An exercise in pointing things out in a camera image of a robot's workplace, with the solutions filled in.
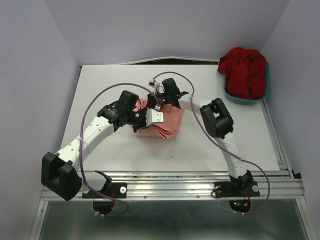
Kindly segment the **pink skirt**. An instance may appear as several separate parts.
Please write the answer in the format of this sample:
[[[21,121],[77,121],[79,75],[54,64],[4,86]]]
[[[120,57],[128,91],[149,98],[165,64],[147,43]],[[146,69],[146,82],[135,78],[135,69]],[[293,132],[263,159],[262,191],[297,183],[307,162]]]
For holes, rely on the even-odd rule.
[[[171,104],[166,104],[160,110],[163,113],[163,123],[139,129],[136,134],[142,138],[162,138],[170,140],[179,131],[185,111]]]

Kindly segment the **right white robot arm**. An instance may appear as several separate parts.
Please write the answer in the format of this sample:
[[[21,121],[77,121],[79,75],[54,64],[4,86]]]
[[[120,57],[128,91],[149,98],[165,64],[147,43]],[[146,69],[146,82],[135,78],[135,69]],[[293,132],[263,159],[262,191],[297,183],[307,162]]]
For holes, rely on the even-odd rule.
[[[230,180],[213,183],[211,195],[214,198],[260,196],[258,184],[246,163],[236,157],[239,151],[233,135],[234,121],[222,99],[194,97],[187,91],[180,91],[173,78],[165,79],[162,83],[152,79],[148,85],[153,88],[161,105],[171,104],[192,111],[195,117],[201,116],[202,120],[197,120],[201,129],[221,149]]]

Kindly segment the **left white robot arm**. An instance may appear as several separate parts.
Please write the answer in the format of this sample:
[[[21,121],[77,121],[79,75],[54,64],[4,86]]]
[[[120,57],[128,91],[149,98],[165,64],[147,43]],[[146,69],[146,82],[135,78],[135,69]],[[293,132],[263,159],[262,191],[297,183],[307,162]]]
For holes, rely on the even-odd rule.
[[[84,173],[84,160],[107,137],[125,125],[134,131],[152,125],[152,115],[158,112],[153,96],[148,95],[147,105],[136,107],[139,96],[124,90],[119,99],[105,105],[98,111],[92,122],[80,125],[80,134],[56,153],[47,152],[41,161],[41,184],[65,201],[73,199],[79,192],[89,190]]]

